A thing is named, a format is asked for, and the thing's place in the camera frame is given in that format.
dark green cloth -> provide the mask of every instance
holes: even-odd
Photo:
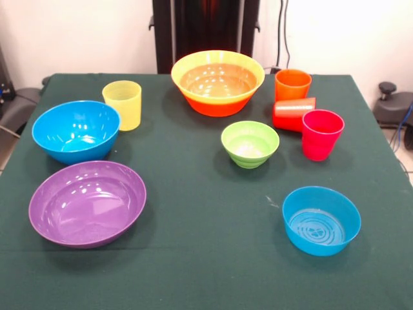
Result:
[[[146,207],[110,245],[66,249],[28,221],[31,195],[63,167],[31,128],[60,103],[102,101],[118,79],[142,86],[143,119],[119,134],[108,159],[141,175]],[[243,119],[271,124],[274,76],[240,113],[209,118],[170,76],[54,75],[0,176],[1,309],[413,309],[412,187],[350,76],[314,76],[310,96],[345,119],[331,157],[307,160],[300,135],[279,130],[277,152],[243,170],[221,131]],[[336,256],[302,253],[285,234],[280,207],[306,185],[332,187],[360,211],[359,236]]]

green bowl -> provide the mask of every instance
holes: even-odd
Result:
[[[279,136],[273,128],[258,121],[238,121],[224,129],[221,142],[237,165],[253,169],[277,150]]]

white wall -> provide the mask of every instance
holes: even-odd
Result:
[[[56,72],[156,73],[151,0],[0,0],[0,44],[14,85]]]
[[[261,33],[256,32],[254,58],[264,67],[276,63],[280,2],[261,0]],[[412,13],[412,0],[290,0],[290,68],[351,74],[370,106],[381,81],[413,91]],[[283,50],[281,65],[286,62]]]
[[[279,4],[261,0],[264,67],[276,61]],[[370,105],[383,80],[413,91],[412,12],[411,0],[290,0],[290,67],[352,74]],[[151,0],[0,0],[0,44],[17,88],[54,72],[156,73],[151,15]]]

light blue bowl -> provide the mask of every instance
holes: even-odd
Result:
[[[284,200],[283,217],[291,242],[315,256],[340,252],[361,228],[356,206],[326,187],[309,186],[291,192]]]
[[[115,143],[120,124],[116,110],[102,102],[73,101],[40,115],[32,135],[47,154],[71,165],[103,159]]]

red cup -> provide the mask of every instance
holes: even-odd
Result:
[[[313,110],[303,116],[303,152],[314,161],[328,158],[344,130],[344,120],[329,110]]]
[[[302,132],[303,115],[315,108],[315,98],[277,101],[272,110],[272,123],[276,128]]]
[[[276,74],[276,101],[306,98],[312,78],[310,74],[295,69],[281,70]]]

